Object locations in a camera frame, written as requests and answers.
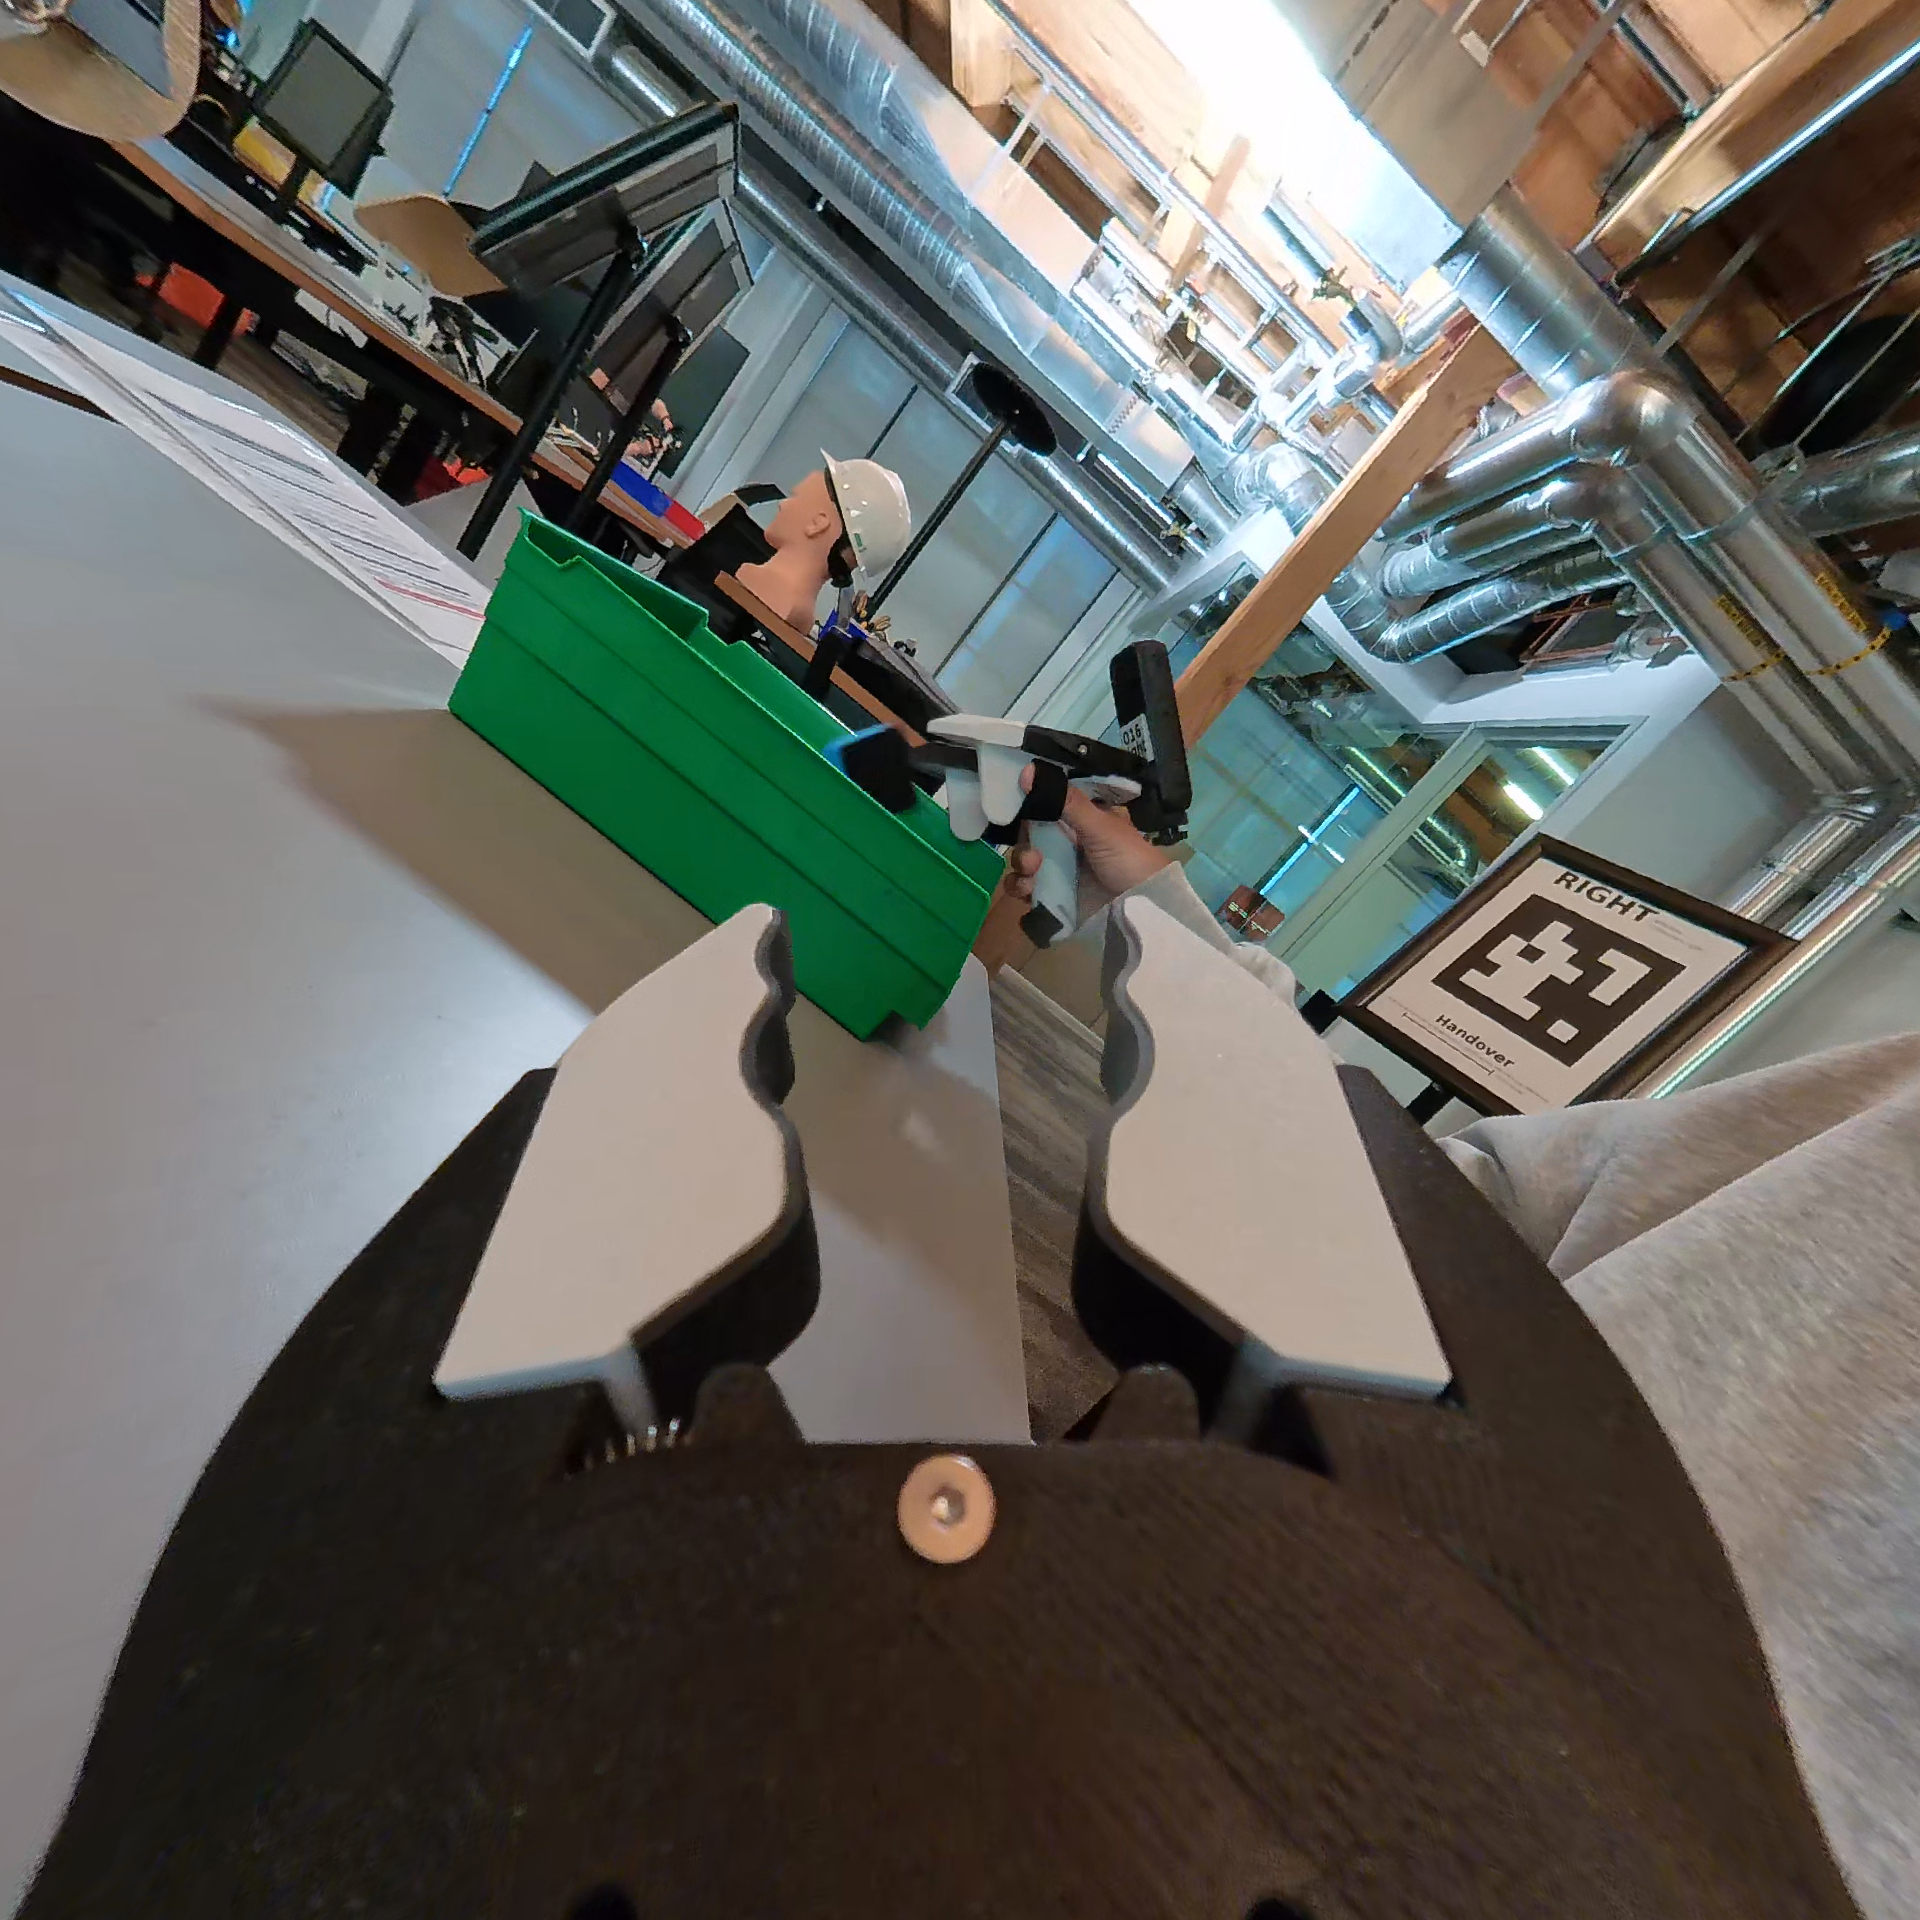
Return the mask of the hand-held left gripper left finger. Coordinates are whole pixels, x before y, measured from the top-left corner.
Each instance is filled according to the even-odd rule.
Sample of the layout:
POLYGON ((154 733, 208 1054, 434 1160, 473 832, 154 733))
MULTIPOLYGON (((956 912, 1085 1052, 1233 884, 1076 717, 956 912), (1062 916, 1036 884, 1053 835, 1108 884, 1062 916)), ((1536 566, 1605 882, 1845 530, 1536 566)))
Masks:
POLYGON ((785 915, 745 904, 568 1047, 438 1357, 446 1399, 692 1400, 801 1340, 824 1280, 785 1112, 792 952, 785 915))

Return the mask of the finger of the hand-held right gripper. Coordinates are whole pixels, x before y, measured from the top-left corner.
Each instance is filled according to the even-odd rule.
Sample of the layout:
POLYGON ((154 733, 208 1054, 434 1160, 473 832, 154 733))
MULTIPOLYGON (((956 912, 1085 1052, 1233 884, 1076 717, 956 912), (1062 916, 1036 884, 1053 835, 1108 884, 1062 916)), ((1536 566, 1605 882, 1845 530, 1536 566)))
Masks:
POLYGON ((1026 747, 1025 723, 978 712, 934 715, 921 742, 906 747, 906 762, 914 770, 976 770, 982 762, 1010 762, 1019 767, 1036 757, 1037 752, 1026 747))

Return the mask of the blue and black eraser block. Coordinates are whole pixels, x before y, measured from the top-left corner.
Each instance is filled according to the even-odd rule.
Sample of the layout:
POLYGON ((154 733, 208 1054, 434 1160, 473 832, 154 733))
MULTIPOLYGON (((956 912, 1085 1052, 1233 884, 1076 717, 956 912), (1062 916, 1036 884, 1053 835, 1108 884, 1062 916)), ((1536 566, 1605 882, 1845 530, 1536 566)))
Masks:
POLYGON ((893 726, 866 726, 824 747, 828 762, 891 814, 909 814, 924 798, 917 752, 893 726))

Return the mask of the green plastic bin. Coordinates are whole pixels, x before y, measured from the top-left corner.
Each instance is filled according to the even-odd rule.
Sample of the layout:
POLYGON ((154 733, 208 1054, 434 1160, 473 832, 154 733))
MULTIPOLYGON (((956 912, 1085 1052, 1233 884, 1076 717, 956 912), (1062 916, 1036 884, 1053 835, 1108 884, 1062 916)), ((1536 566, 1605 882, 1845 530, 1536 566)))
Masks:
POLYGON ((914 783, 891 811, 851 782, 845 726, 685 597, 525 514, 448 710, 708 922, 781 909, 856 1037, 948 1002, 998 852, 914 783))

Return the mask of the grey desk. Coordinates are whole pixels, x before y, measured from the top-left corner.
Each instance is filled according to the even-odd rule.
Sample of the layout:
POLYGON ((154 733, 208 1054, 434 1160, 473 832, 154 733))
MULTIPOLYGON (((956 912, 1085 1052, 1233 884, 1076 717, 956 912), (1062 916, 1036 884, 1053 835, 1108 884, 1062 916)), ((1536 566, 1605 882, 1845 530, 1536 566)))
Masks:
POLYGON ((8 1911, 1065 1914, 985 971, 856 1040, 793 960, 778 1360, 446 1399, 560 1056, 722 924, 456 684, 5 396, 8 1911))

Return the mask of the person's right hand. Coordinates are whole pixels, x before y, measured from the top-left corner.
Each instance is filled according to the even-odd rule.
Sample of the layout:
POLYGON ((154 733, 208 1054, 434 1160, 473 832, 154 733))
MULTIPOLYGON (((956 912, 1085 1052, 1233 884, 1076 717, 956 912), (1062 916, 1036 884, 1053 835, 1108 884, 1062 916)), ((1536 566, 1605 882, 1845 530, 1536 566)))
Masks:
MULTIPOLYGON (((1057 823, 1074 846, 1074 924, 1094 918, 1117 896, 1176 867, 1173 848, 1153 843, 1124 807, 1107 805, 1089 782, 1067 782, 1062 818, 1057 823)), ((998 891, 1026 909, 1036 893, 1042 854, 1032 848, 1034 823, 1019 823, 1019 836, 1004 863, 998 891)))

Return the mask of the mannequin head with hard hat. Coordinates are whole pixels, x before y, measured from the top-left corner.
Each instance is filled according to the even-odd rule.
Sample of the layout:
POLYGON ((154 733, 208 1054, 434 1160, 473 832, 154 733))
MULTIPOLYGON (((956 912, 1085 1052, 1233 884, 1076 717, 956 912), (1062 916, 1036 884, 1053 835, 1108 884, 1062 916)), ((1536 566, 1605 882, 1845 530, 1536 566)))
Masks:
POLYGON ((874 592, 914 534, 906 485, 874 459, 837 462, 801 480, 766 528, 771 555, 736 572, 785 622, 806 629, 828 587, 874 592))

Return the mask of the wooden beam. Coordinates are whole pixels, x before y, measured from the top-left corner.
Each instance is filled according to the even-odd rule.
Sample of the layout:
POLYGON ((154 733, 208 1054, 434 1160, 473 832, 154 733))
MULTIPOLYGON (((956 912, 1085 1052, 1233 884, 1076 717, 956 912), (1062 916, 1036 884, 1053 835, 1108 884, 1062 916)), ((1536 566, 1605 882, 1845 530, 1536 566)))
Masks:
POLYGON ((1185 742, 1194 747, 1248 688, 1305 613, 1352 564, 1385 516, 1458 443, 1481 404, 1518 371, 1474 327, 1397 412, 1280 559, 1208 639, 1176 684, 1185 742))

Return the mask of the black bag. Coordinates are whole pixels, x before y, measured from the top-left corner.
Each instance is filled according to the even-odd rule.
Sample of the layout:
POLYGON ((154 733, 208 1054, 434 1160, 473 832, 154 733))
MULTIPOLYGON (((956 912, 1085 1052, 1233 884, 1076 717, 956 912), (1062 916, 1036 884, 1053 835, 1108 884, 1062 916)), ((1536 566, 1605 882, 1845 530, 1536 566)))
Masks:
POLYGON ((769 562, 776 548, 752 514, 752 503, 728 496, 722 512, 705 524, 705 533, 670 555, 659 570, 659 586, 705 607, 732 607, 721 576, 739 576, 744 566, 769 562))

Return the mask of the black floor lamp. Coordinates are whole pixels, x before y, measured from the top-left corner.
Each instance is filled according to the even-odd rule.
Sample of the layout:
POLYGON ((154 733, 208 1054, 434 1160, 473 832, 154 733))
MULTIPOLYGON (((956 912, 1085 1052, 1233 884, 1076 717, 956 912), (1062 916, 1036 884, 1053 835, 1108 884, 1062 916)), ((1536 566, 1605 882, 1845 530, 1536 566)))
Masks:
POLYGON ((1012 442, 1017 448, 1036 452, 1042 459, 1052 458, 1059 448, 1059 436, 1048 410, 1042 410, 1040 399, 1004 368, 985 360, 976 364, 966 375, 966 391, 989 421, 989 432, 976 445, 963 470, 952 480, 948 490, 940 496, 924 524, 918 524, 901 558, 889 566, 877 587, 869 592, 866 610, 869 627, 874 629, 906 574, 921 558, 921 551, 940 533, 958 500, 972 490, 973 480, 1006 442, 1012 442))

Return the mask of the framed marker sign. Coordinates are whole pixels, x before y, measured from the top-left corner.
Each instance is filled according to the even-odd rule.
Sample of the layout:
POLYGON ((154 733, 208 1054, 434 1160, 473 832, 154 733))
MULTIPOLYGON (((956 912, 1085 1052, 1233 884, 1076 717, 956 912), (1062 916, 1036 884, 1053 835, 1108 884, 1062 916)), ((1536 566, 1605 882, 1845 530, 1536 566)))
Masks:
POLYGON ((1776 927, 1533 836, 1338 1015, 1477 1116, 1618 1098, 1794 951, 1776 927))

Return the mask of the silver ventilation ducts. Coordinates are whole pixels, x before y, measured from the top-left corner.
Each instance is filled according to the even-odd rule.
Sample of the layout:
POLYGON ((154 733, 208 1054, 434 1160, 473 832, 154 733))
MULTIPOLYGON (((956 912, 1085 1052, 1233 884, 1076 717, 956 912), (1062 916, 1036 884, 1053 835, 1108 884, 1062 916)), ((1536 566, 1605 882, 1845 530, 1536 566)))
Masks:
MULTIPOLYGON (((1138 482, 1178 486, 1189 468, 1233 466, 1252 436, 1299 434, 1267 412, 1274 379, 1241 379, 1241 421, 1212 412, 1163 343, 1169 318, 1124 307, 1102 280, 1120 253, 1080 230, 906 43, 862 4, 622 4, 649 45, 688 70, 828 207, 944 298, 980 351, 1026 375, 1045 404, 1138 482)), ((1280 135, 1280 184, 1325 214, 1393 286, 1440 267, 1480 325, 1473 344, 1509 355, 1546 407, 1468 448, 1412 486, 1389 528, 1461 533, 1510 500, 1516 534, 1550 530, 1553 552, 1608 559, 1666 615, 1723 684, 1750 667, 1773 690, 1745 694, 1828 794, 1739 893, 1801 943, 1835 942, 1872 893, 1915 876, 1915 693, 1894 667, 1866 690, 1820 690, 1854 671, 1840 643, 1860 610, 1818 562, 1811 533, 1770 477, 1734 452, 1706 404, 1658 360, 1629 318, 1556 247, 1514 195, 1481 128, 1526 130, 1445 20, 1385 4, 1385 55, 1362 91, 1361 4, 1277 4, 1276 51, 1256 55, 1256 106, 1280 135)))

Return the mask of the black monitor on pole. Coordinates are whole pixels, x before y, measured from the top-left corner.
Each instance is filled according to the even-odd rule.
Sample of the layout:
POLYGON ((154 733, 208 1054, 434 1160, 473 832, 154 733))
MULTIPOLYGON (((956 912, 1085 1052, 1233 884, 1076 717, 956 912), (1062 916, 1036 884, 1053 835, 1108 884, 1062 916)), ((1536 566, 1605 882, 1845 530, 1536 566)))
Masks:
POLYGON ((521 468, 560 416, 570 388, 604 371, 612 432, 565 525, 596 504, 666 379, 752 287, 732 210, 739 110, 708 102, 666 119, 491 213, 473 252, 521 295, 593 277, 565 343, 541 344, 544 371, 518 413, 457 548, 476 559, 521 468))

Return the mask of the curved cardboard piece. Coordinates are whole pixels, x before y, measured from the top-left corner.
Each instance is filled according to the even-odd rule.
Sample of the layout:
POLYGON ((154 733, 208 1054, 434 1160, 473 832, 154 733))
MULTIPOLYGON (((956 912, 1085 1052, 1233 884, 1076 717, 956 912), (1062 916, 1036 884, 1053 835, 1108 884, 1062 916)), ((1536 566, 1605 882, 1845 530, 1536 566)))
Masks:
POLYGON ((438 298, 472 299, 508 291, 473 252, 473 227, 443 196, 408 192, 362 199, 352 218, 363 235, 400 256, 438 298))

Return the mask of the small black monitor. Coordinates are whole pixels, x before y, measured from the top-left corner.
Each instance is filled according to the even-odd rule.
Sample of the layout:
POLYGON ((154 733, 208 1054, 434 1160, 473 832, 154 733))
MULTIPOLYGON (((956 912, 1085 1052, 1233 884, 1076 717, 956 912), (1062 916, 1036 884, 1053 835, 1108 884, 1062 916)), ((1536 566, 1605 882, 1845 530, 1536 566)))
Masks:
POLYGON ((393 86, 322 23, 306 18, 254 86, 251 117, 288 149, 300 175, 352 195, 379 152, 393 86))

